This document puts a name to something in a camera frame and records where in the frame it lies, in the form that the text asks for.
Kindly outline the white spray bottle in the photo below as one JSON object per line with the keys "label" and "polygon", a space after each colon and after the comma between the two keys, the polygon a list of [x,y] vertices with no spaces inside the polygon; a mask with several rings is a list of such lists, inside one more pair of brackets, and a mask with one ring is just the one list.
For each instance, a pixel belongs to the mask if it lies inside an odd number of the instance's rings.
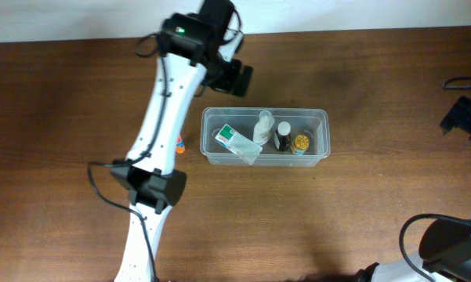
{"label": "white spray bottle", "polygon": [[261,111],[259,113],[259,121],[253,129],[252,141],[260,146],[266,144],[270,139],[274,122],[275,119],[268,110]]}

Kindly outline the white green medicine box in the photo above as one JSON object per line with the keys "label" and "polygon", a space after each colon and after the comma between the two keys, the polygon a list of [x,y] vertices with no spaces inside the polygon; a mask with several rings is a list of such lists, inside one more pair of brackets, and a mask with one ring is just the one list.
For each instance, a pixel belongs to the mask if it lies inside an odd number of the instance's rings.
{"label": "white green medicine box", "polygon": [[252,142],[228,124],[225,124],[216,134],[215,141],[248,165],[253,165],[263,151],[260,145]]}

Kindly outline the dark bottle white cap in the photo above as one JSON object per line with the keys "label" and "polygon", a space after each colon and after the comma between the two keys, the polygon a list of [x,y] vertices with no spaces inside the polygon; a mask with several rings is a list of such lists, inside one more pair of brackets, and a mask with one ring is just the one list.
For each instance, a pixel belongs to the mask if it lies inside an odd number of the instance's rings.
{"label": "dark bottle white cap", "polygon": [[278,124],[274,133],[274,144],[278,151],[288,150],[291,142],[290,133],[291,125],[288,122],[282,121]]}

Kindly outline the orange tube white cap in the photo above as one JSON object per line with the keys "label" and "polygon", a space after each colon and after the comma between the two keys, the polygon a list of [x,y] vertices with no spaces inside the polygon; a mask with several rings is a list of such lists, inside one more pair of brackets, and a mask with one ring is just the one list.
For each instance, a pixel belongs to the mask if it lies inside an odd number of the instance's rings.
{"label": "orange tube white cap", "polygon": [[178,137],[177,143],[176,143],[176,153],[178,154],[183,154],[186,150],[184,141],[181,136]]}

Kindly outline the small jar gold lid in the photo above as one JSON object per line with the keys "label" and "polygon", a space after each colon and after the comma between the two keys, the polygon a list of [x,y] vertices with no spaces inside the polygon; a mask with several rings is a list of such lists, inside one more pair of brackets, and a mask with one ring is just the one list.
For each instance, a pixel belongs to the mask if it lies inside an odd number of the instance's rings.
{"label": "small jar gold lid", "polygon": [[310,139],[305,135],[298,135],[291,143],[292,153],[296,155],[304,155],[310,146]]}

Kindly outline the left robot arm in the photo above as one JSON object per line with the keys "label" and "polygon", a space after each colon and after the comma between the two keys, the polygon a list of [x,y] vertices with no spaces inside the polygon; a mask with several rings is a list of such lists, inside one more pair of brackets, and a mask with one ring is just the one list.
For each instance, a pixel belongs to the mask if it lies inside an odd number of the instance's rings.
{"label": "left robot arm", "polygon": [[176,144],[187,111],[201,86],[244,96],[253,69],[234,59],[243,42],[240,16],[229,0],[205,0],[196,13],[175,13],[155,34],[158,68],[139,135],[111,174],[129,192],[129,233],[118,281],[156,281],[154,257],[161,232],[186,187],[175,168]]}

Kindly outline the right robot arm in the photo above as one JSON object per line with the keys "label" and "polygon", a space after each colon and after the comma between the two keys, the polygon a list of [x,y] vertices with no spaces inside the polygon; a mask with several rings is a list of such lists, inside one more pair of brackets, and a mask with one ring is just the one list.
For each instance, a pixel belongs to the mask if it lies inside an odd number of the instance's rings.
{"label": "right robot arm", "polygon": [[[418,251],[409,255],[404,247],[408,227],[419,220],[433,222],[424,232]],[[360,269],[353,281],[471,281],[471,218],[420,214],[411,217],[399,234],[402,259]]]}

